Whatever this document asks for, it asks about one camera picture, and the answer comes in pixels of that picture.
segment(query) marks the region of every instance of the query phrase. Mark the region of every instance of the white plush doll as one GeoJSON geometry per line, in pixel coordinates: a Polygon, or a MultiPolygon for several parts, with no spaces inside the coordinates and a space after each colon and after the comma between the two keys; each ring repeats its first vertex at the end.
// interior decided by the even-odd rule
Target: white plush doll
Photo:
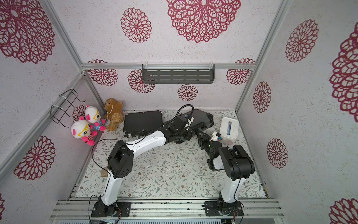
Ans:
{"type": "Polygon", "coordinates": [[[94,128],[99,131],[104,131],[106,129],[104,126],[102,126],[103,124],[105,124],[106,120],[101,120],[101,115],[98,112],[97,108],[95,108],[94,106],[87,106],[87,108],[84,110],[84,114],[86,116],[86,120],[94,125],[91,125],[91,128],[94,128]]]}
{"type": "Polygon", "coordinates": [[[90,146],[95,144],[93,137],[97,135],[97,132],[91,132],[90,124],[82,116],[78,121],[72,124],[71,133],[75,138],[82,138],[82,141],[86,142],[90,146]]]}

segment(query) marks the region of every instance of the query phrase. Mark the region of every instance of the black cable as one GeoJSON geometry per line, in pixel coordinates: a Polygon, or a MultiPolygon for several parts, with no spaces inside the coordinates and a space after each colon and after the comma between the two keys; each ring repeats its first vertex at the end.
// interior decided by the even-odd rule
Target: black cable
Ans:
{"type": "Polygon", "coordinates": [[[245,214],[245,206],[241,202],[240,202],[240,204],[241,204],[241,207],[242,207],[242,217],[241,217],[241,220],[240,220],[239,224],[242,222],[242,219],[244,218],[244,214],[245,214]]]}
{"type": "Polygon", "coordinates": [[[154,131],[151,131],[151,132],[149,132],[146,136],[144,136],[144,138],[142,138],[139,142],[136,142],[136,143],[134,143],[134,144],[127,144],[127,143],[126,143],[126,145],[132,146],[132,145],[138,144],[138,143],[140,143],[141,141],[143,141],[143,139],[145,139],[145,137],[147,137],[148,135],[153,134],[153,133],[154,133],[154,131]]]}
{"type": "Polygon", "coordinates": [[[182,106],[181,108],[179,108],[179,110],[176,112],[176,115],[174,116],[174,118],[171,119],[171,120],[169,120],[169,121],[164,122],[164,123],[163,123],[163,126],[165,126],[165,125],[167,125],[167,124],[173,122],[174,119],[179,115],[179,112],[180,112],[184,107],[187,107],[187,106],[189,106],[189,107],[192,108],[192,110],[190,111],[190,114],[189,114],[189,116],[191,116],[191,115],[193,114],[193,112],[194,112],[194,106],[191,105],[191,104],[185,104],[184,106],[182,106]]]}
{"type": "Polygon", "coordinates": [[[234,199],[235,199],[235,201],[238,201],[238,200],[236,200],[236,192],[237,192],[237,189],[239,188],[239,186],[240,186],[240,182],[241,182],[241,178],[240,178],[240,180],[239,180],[239,184],[237,185],[237,187],[236,187],[236,191],[235,191],[235,194],[234,194],[234,199]]]}
{"type": "Polygon", "coordinates": [[[89,218],[89,221],[90,221],[91,224],[92,224],[92,221],[91,221],[91,216],[90,216],[90,212],[89,212],[89,211],[90,211],[89,205],[90,205],[90,203],[91,203],[91,198],[92,198],[93,196],[97,197],[96,195],[92,195],[92,196],[90,197],[89,202],[88,202],[88,218],[89,218]]]}
{"type": "MultiPolygon", "coordinates": [[[[99,140],[98,142],[104,141],[104,140],[117,140],[117,141],[119,141],[118,139],[114,139],[114,138],[105,138],[105,139],[99,140]]],[[[93,147],[92,147],[92,152],[91,152],[92,160],[93,160],[93,162],[94,162],[99,168],[102,168],[103,170],[107,171],[107,173],[109,174],[109,176],[111,176],[111,174],[108,172],[108,170],[106,170],[106,169],[104,169],[103,167],[101,167],[100,165],[98,165],[98,164],[95,162],[95,159],[93,158],[93,149],[95,148],[95,146],[97,145],[98,142],[96,142],[96,143],[93,145],[93,147]]]]}

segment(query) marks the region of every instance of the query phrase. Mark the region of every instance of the table surface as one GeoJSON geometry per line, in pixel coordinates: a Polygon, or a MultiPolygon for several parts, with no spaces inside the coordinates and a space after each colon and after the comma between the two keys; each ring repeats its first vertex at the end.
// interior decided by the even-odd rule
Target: table surface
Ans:
{"type": "MultiPolygon", "coordinates": [[[[205,132],[212,134],[219,132],[223,117],[237,119],[234,110],[209,111],[214,116],[214,126],[205,132]]],[[[174,117],[176,111],[162,111],[163,121],[174,117]]],[[[105,130],[101,139],[124,139],[123,123],[114,132],[105,130]]],[[[104,140],[98,143],[93,158],[106,167],[107,158],[111,153],[115,140],[104,140]]],[[[235,144],[241,144],[250,155],[244,138],[239,138],[235,144]]],[[[119,190],[119,197],[217,197],[228,180],[224,171],[213,172],[209,169],[209,156],[198,146],[197,137],[181,144],[169,143],[156,147],[134,159],[133,170],[126,176],[119,190]]],[[[101,176],[101,168],[90,160],[84,177],[81,180],[76,197],[90,197],[101,195],[106,183],[106,177],[101,176]]],[[[257,171],[243,184],[239,192],[241,198],[266,198],[257,171]]]]}

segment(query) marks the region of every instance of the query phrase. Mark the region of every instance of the black case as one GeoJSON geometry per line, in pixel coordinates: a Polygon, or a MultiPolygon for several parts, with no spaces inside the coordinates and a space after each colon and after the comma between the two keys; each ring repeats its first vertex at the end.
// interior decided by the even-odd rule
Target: black case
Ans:
{"type": "Polygon", "coordinates": [[[159,110],[130,113],[124,118],[124,137],[145,136],[155,132],[163,125],[163,119],[159,110]]]}

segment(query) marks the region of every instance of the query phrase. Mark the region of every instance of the stuffed animal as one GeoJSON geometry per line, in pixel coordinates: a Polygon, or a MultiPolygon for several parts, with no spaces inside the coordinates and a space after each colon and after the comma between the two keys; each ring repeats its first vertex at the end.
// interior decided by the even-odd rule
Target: stuffed animal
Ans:
{"type": "Polygon", "coordinates": [[[71,133],[75,138],[82,138],[82,141],[86,142],[90,146],[95,144],[93,137],[97,135],[97,132],[91,132],[90,124],[82,116],[78,121],[72,124],[71,133]]]}
{"type": "Polygon", "coordinates": [[[112,132],[116,130],[118,128],[118,124],[123,122],[124,114],[122,107],[122,101],[117,102],[114,98],[110,98],[106,101],[105,110],[107,111],[107,114],[105,115],[105,118],[111,121],[107,126],[108,131],[112,132]]]}
{"type": "Polygon", "coordinates": [[[84,115],[86,116],[86,120],[93,124],[91,125],[91,128],[94,128],[97,131],[104,131],[106,129],[104,126],[102,126],[105,124],[106,120],[101,120],[100,113],[94,106],[87,106],[87,108],[84,110],[84,115]]]}

